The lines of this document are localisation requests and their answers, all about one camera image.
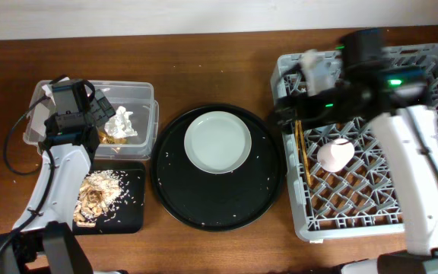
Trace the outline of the white tissue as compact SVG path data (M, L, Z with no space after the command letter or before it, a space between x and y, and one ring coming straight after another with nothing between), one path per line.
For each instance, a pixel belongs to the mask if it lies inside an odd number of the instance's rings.
M132 121L129 119L132 114L133 112L127 111L124 106L119 106L116 110L116 114L104 125L104 131L106 134L115 139L136 136L138 132L133 129Z

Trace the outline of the brown gold coffee sachet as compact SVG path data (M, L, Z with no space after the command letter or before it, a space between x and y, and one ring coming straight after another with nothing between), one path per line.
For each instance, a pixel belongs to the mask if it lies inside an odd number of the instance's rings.
M107 135L105 132L99 131L98 132L100 143L101 144L108 144L108 145L123 145L127 143L126 138L117 139L115 137L112 137L110 135Z

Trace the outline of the pink plastic cup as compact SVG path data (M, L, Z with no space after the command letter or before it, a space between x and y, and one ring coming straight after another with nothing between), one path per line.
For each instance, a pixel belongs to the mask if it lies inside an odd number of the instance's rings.
M317 161L328 172L342 170L354 156L354 145L347 139L336 139L323 145L317 153Z

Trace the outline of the food scraps and rice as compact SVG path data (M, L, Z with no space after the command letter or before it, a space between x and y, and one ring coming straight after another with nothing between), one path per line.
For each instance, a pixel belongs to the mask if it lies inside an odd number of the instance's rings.
M79 189L73 223L79 227L94 227L97 218L108 213L121 192L119 179L111 171L89 173Z

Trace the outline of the grey round plate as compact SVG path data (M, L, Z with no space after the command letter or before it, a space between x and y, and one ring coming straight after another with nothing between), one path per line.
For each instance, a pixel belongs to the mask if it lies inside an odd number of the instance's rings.
M211 111L198 116L188 126L184 149L199 170L225 174L246 162L252 149L252 136L238 116Z

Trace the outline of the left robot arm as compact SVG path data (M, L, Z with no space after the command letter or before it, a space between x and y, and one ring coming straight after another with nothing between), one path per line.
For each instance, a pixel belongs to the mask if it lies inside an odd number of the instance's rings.
M99 126L115 115L102 92L84 79L62 75L49 83L56 111L43 123L42 164L32 196L12 230L0 234L0 273L29 273L38 254L41 273L91 273L92 266L72 232L81 184L100 145Z

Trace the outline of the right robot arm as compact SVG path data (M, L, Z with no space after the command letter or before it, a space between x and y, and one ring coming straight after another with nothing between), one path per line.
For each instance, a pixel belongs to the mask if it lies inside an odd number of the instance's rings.
M438 43L378 29L281 56L271 77L297 236L401 232L403 251L334 273L438 273Z

